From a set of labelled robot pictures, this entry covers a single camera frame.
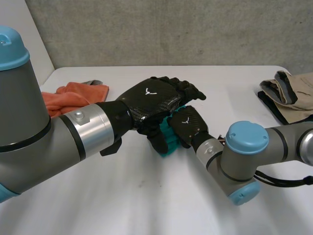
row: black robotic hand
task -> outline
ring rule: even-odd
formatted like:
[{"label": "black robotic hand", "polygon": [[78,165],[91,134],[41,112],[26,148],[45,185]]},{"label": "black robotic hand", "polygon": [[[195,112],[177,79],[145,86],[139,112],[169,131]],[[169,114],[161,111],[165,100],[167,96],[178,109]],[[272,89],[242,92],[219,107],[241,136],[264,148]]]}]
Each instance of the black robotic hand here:
[{"label": "black robotic hand", "polygon": [[202,143],[203,138],[210,138],[208,138],[208,127],[205,121],[192,106],[175,111],[173,117],[167,118],[167,122],[179,137],[181,145],[185,148],[193,146],[196,139],[200,139],[200,143]]},{"label": "black robotic hand", "polygon": [[133,129],[146,135],[159,153],[168,151],[159,125],[175,109],[193,99],[205,100],[206,96],[193,84],[168,77],[146,79],[117,98],[129,108]]}]

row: gray concrete wall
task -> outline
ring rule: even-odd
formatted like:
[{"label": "gray concrete wall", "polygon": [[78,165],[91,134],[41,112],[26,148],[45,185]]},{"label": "gray concrete wall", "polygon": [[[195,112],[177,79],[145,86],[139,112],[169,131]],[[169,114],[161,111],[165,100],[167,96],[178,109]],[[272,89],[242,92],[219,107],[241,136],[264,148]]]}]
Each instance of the gray concrete wall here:
[{"label": "gray concrete wall", "polygon": [[56,68],[280,65],[313,71],[313,0],[26,0]]}]

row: teal toy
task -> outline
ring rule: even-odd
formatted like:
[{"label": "teal toy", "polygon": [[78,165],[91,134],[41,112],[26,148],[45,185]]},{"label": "teal toy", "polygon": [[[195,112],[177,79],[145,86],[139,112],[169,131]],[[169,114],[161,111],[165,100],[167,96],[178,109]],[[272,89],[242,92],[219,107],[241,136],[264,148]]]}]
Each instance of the teal toy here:
[{"label": "teal toy", "polygon": [[[186,106],[181,106],[178,109],[176,109],[175,111],[178,111],[180,108],[184,108]],[[166,157],[170,154],[172,154],[179,146],[180,146],[180,141],[177,137],[177,135],[174,133],[173,128],[170,127],[167,123],[167,118],[166,117],[163,122],[160,124],[160,129],[162,131],[162,133],[164,134],[166,143],[168,145],[168,152],[165,154],[160,154],[162,157]]]}]

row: black cable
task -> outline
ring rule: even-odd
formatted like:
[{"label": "black cable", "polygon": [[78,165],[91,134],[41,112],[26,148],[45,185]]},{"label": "black cable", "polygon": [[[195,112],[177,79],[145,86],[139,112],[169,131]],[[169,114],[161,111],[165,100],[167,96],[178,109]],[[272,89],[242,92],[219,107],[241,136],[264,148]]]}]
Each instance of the black cable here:
[{"label": "black cable", "polygon": [[254,178],[257,180],[271,186],[281,187],[281,188],[292,188],[298,187],[302,185],[312,185],[313,184],[313,176],[307,176],[303,180],[281,180],[270,177],[260,171],[255,171]]}]

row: folded clothing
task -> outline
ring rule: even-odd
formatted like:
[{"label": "folded clothing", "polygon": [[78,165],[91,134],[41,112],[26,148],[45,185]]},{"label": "folded clothing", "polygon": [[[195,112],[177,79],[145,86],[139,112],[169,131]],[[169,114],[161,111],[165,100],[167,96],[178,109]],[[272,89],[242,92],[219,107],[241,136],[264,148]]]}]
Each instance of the folded clothing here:
[{"label": "folded clothing", "polygon": [[269,100],[262,93],[259,93],[258,97],[262,97],[263,102],[280,121],[281,116],[289,124],[311,119],[313,73],[291,76],[287,72],[278,71],[274,80],[265,80],[260,86]]},{"label": "folded clothing", "polygon": [[109,87],[105,85],[87,85],[69,82],[59,87],[55,94],[42,92],[49,115],[57,117],[61,114],[79,109],[89,104],[105,101]]}]

